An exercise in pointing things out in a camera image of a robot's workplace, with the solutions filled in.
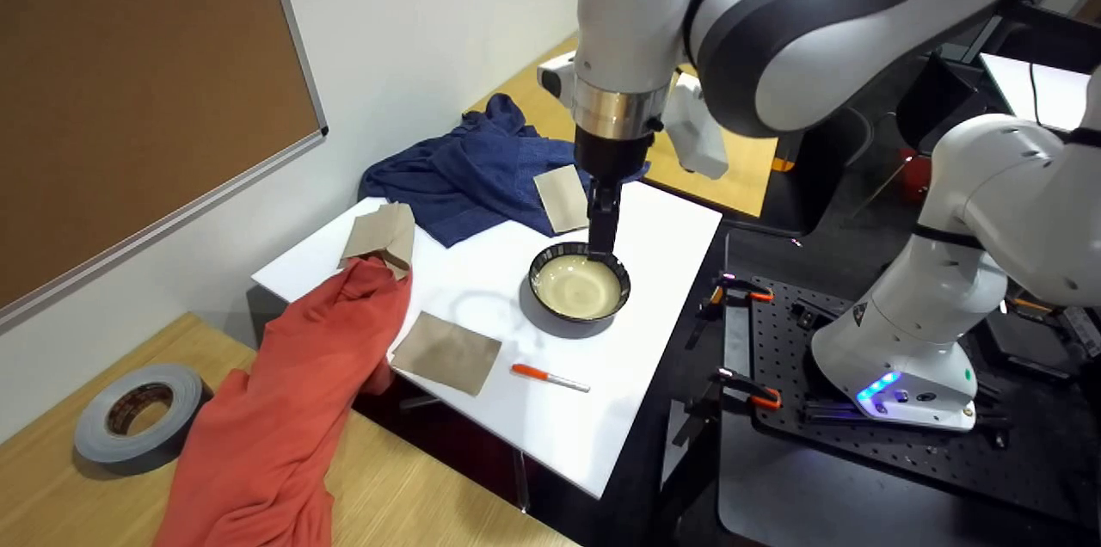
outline gray tape roll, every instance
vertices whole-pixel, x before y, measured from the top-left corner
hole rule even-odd
[[[149,472],[179,456],[192,422],[211,396],[188,367],[139,368],[103,389],[84,408],[76,426],[76,450],[115,473]],[[140,434],[127,436],[134,417],[154,402],[167,403],[165,415]]]

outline blue towel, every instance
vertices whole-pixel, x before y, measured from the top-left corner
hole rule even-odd
[[[511,97],[499,92],[484,112],[462,116],[448,134],[369,167],[359,198],[408,203],[417,225],[447,248],[505,220],[554,234],[533,180],[566,164],[574,164],[574,143],[539,136]],[[588,190],[589,175],[578,174]]]

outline bowl rim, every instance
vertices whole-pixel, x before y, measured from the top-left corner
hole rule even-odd
[[[555,254],[552,253],[552,250],[558,250],[559,252]],[[550,261],[556,260],[556,258],[563,258],[567,255],[588,256],[588,254],[589,254],[588,242],[555,242],[555,244],[547,245],[546,249],[539,250],[538,254],[536,254],[535,258],[532,260],[531,265],[528,265],[527,288],[531,289],[532,295],[535,296],[536,302],[538,302],[543,308],[546,308],[548,313],[550,313],[552,315],[554,315],[559,319],[573,320],[573,322],[575,324],[593,324],[596,322],[596,320],[609,319],[615,316],[618,311],[620,311],[623,305],[626,304],[628,298],[631,296],[631,276],[626,272],[626,269],[623,267],[623,263],[615,255],[608,254],[601,258],[596,258],[596,260],[593,261],[598,261],[601,262],[601,264],[603,265],[608,265],[608,269],[612,270],[612,273],[615,275],[617,280],[620,283],[620,299],[615,304],[615,308],[613,308],[610,313],[607,313],[607,315],[601,315],[600,317],[592,317],[592,318],[574,317],[570,315],[566,315],[566,313],[559,313],[558,310],[552,308],[550,305],[547,305],[545,302],[543,302],[543,297],[541,297],[538,292],[535,291],[535,280],[539,275],[539,272],[543,272],[543,269],[546,267],[546,264],[548,264],[548,262]]]

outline bulletin board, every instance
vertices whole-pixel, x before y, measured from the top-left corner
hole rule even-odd
[[[286,0],[0,0],[0,313],[327,132]]]

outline brown paper sheet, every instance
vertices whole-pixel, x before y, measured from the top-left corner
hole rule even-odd
[[[394,350],[390,364],[478,395],[499,351],[500,340],[421,313],[408,336]]]
[[[535,175],[535,189],[555,233],[589,226],[589,199],[573,164]]]
[[[389,203],[372,214],[361,215],[351,227],[340,256],[341,267],[350,258],[378,253],[401,281],[408,274],[413,260],[415,227],[413,210],[405,203]]]

